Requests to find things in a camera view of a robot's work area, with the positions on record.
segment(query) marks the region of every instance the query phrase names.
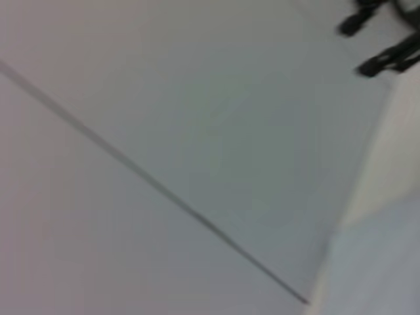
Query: dark line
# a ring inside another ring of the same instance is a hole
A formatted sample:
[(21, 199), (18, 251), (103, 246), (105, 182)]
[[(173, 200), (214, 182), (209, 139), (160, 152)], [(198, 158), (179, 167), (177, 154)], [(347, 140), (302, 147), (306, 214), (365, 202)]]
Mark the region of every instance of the dark line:
[(275, 273), (270, 269), (265, 267), (260, 261), (258, 261), (254, 256), (249, 254), (246, 250), (242, 249), (233, 239), (227, 236), (224, 232), (219, 230), (212, 222), (206, 219), (203, 215), (199, 214), (192, 207), (190, 207), (185, 201), (180, 199), (177, 195), (172, 193), (168, 188), (158, 182), (152, 175), (147, 173), (145, 170), (141, 169), (133, 160), (127, 157), (125, 154), (121, 153), (117, 148), (114, 148), (110, 143), (104, 140), (101, 136), (96, 134), (92, 129), (88, 128), (77, 118), (75, 118), (67, 110), (63, 109), (59, 103), (53, 100), (50, 96), (45, 94), (42, 90), (38, 89), (34, 84), (28, 81), (25, 77), (20, 75), (17, 71), (11, 68), (4, 61), (0, 60), (0, 72), (4, 74), (9, 80), (14, 84), (18, 85), (22, 90), (26, 91), (30, 96), (34, 97), (37, 101), (42, 103), (46, 108), (56, 114), (59, 118), (63, 119), (66, 123), (71, 125), (83, 136), (88, 138), (90, 141), (94, 142), (102, 150), (110, 154), (114, 159), (116, 159), (120, 164), (124, 165), (130, 171), (135, 173), (142, 180), (145, 180), (150, 186), (156, 189), (160, 194), (164, 195), (168, 200), (180, 207), (184, 212), (188, 213), (191, 217), (196, 219), (199, 223), (204, 225), (207, 229), (216, 234), (224, 243), (226, 243), (230, 248), (239, 253), (242, 257), (247, 259), (251, 264), (257, 267), (260, 271), (264, 272), (270, 279), (276, 282), (280, 287), (294, 296), (303, 304), (308, 304), (306, 300), (300, 293), (294, 290), (290, 285), (281, 280)]

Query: black object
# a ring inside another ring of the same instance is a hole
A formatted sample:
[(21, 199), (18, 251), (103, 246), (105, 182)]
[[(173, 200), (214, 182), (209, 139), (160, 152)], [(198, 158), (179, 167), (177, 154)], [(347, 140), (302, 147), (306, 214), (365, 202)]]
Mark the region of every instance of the black object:
[[(347, 37), (355, 35), (386, 2), (387, 0), (355, 0), (357, 12), (338, 27), (339, 32)], [(403, 6), (401, 0), (390, 2), (397, 15), (413, 28), (415, 33), (357, 67), (357, 72), (365, 77), (375, 77), (383, 70), (401, 73), (420, 61), (420, 0), (414, 8)]]

